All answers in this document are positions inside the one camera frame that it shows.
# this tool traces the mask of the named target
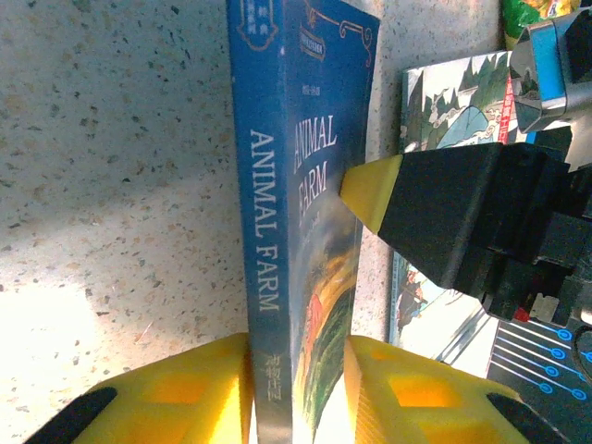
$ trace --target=speckled countertop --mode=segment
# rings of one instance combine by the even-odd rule
[[[494,49],[498,2],[358,0],[383,19],[368,158],[402,68]],[[223,0],[0,5],[0,442],[99,380],[245,330]],[[364,236],[354,330],[385,335]]]

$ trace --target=book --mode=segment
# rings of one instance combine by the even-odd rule
[[[572,137],[569,128],[528,134],[519,131],[510,80],[511,55],[510,51],[498,51],[405,70],[400,151],[529,142],[566,154]],[[475,324],[480,308],[476,299],[437,287],[393,253],[391,344],[427,357],[441,357]]]
[[[343,368],[362,226],[339,198],[365,159],[378,20],[337,0],[229,0],[259,443],[312,442]]]
[[[510,55],[498,51],[404,71],[403,151],[526,142],[513,106]]]
[[[566,328],[545,322],[499,321],[487,379],[520,393],[525,403],[573,444],[592,441],[592,388],[574,365],[572,337],[583,323]],[[592,372],[592,336],[578,341],[582,365]]]

